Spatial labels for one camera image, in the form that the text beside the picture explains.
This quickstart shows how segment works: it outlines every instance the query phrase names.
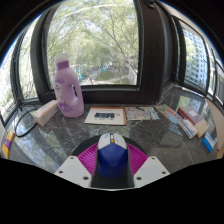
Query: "book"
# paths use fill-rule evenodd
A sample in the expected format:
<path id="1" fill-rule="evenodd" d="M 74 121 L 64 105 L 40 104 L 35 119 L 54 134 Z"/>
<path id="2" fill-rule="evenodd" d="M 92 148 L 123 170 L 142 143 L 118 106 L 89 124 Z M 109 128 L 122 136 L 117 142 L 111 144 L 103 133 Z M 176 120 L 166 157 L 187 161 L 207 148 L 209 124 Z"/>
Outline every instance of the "book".
<path id="1" fill-rule="evenodd" d="M 15 136 L 15 132 L 9 131 L 2 144 L 2 151 L 7 159 L 9 158 L 9 151 L 10 151 L 10 147 L 14 139 L 14 136 Z"/>
<path id="2" fill-rule="evenodd" d="M 176 111 L 172 110 L 166 104 L 155 106 L 155 108 L 174 124 L 178 124 L 178 121 L 182 119 Z"/>
<path id="3" fill-rule="evenodd" d="M 124 107 L 91 107 L 85 123 L 126 125 L 126 114 Z"/>
<path id="4" fill-rule="evenodd" d="M 206 132 L 205 137 L 203 138 L 202 141 L 205 143 L 205 145 L 208 148 L 209 152 L 211 152 L 212 149 L 215 146 L 215 141 L 212 138 L 212 136 L 208 132 Z"/>
<path id="5" fill-rule="evenodd" d="M 208 130 L 209 124 L 204 119 L 202 119 L 195 125 L 195 128 L 198 130 L 198 138 L 201 138 L 202 135 L 204 135 L 204 133 Z"/>
<path id="6" fill-rule="evenodd" d="M 183 118 L 188 119 L 193 125 L 203 119 L 201 115 L 191 106 L 180 107 L 178 108 L 177 113 Z"/>
<path id="7" fill-rule="evenodd" d="M 153 107 L 125 107 L 128 120 L 159 120 Z"/>
<path id="8" fill-rule="evenodd" d="M 179 125 L 190 139 L 192 139 L 198 133 L 198 130 L 188 119 L 184 118 L 179 120 Z"/>

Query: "box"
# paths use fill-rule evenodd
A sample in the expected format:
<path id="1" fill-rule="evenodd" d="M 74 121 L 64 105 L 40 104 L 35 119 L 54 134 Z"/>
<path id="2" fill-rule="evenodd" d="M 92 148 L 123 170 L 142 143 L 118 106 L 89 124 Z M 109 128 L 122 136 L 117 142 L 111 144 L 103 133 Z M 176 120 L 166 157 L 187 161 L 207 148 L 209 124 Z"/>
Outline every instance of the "box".
<path id="1" fill-rule="evenodd" d="M 212 136 L 206 132 L 205 137 L 203 138 L 203 142 L 205 143 L 206 147 L 208 148 L 209 152 L 212 151 L 215 145 L 215 141 Z"/>
<path id="2" fill-rule="evenodd" d="M 202 135 L 204 135 L 204 133 L 208 130 L 209 124 L 204 119 L 202 119 L 195 125 L 195 128 L 198 130 L 198 138 L 201 138 Z"/>
<path id="3" fill-rule="evenodd" d="M 44 126 L 58 110 L 58 101 L 52 100 L 35 111 L 33 118 L 39 125 Z"/>
<path id="4" fill-rule="evenodd" d="M 198 122 L 203 120 L 201 115 L 191 106 L 180 107 L 178 108 L 177 113 L 183 118 L 188 119 L 193 125 L 196 125 Z"/>
<path id="5" fill-rule="evenodd" d="M 198 133 L 198 130 L 189 120 L 181 119 L 178 123 L 190 139 L 192 139 Z"/>
<path id="6" fill-rule="evenodd" d="M 2 144 L 2 151 L 7 159 L 9 158 L 9 150 L 10 150 L 14 136 L 15 136 L 15 133 L 13 131 L 9 131 L 9 133 L 6 136 L 6 139 L 4 140 Z"/>

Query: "tree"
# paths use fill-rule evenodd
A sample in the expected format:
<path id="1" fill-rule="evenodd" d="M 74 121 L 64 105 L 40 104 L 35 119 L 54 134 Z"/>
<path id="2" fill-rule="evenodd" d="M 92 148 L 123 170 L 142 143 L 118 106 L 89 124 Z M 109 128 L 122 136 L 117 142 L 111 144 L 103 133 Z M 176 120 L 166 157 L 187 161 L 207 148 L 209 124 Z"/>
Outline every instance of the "tree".
<path id="1" fill-rule="evenodd" d="M 52 81 L 55 74 L 54 57 L 62 52 L 72 55 L 74 66 L 87 64 L 87 70 L 114 60 L 137 67 L 131 59 L 138 56 L 139 51 L 133 1 L 66 1 L 53 17 L 47 46 Z"/>

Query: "label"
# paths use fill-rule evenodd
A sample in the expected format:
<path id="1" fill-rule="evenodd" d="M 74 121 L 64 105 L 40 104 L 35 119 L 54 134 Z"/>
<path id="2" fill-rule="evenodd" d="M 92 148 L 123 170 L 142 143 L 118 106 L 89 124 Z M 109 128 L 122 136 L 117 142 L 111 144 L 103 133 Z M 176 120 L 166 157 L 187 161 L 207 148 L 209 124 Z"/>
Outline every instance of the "label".
<path id="1" fill-rule="evenodd" d="M 54 92 L 58 101 L 58 106 L 60 107 L 61 111 L 63 112 L 69 112 L 73 111 L 72 107 L 70 107 L 68 104 L 65 103 L 65 99 L 62 96 L 62 86 L 64 84 L 63 79 L 56 79 L 55 80 L 55 86 L 54 86 Z"/>
<path id="2" fill-rule="evenodd" d="M 197 115 L 193 110 L 192 110 L 192 111 L 189 111 L 189 114 L 190 114 L 192 117 L 194 117 L 194 116 Z"/>
<path id="3" fill-rule="evenodd" d="M 10 149 L 11 144 L 12 144 L 12 142 L 9 139 L 5 139 L 4 145 L 8 148 L 8 150 Z"/>

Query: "gray surface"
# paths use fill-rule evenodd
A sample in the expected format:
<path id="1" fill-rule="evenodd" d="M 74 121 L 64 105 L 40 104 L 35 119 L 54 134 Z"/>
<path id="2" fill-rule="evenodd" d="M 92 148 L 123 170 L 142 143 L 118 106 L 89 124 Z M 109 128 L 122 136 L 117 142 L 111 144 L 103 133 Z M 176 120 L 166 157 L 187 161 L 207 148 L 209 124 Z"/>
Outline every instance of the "gray surface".
<path id="1" fill-rule="evenodd" d="M 180 106 L 192 105 L 210 123 L 212 137 L 217 137 L 211 111 L 204 98 L 174 88 L 161 104 L 167 104 L 175 111 Z M 202 138 L 195 136 L 190 140 L 178 125 L 173 125 L 161 113 L 158 113 L 160 120 L 127 121 L 126 126 L 84 124 L 90 107 L 85 105 L 85 113 L 78 119 L 65 118 L 58 111 L 45 127 L 37 125 L 27 136 L 15 137 L 9 159 L 54 173 L 80 143 L 107 132 L 131 138 L 143 147 L 148 156 L 158 157 L 170 173 L 216 159 L 217 144 L 209 153 Z M 29 128 L 30 122 L 30 117 L 24 117 L 21 125 Z"/>

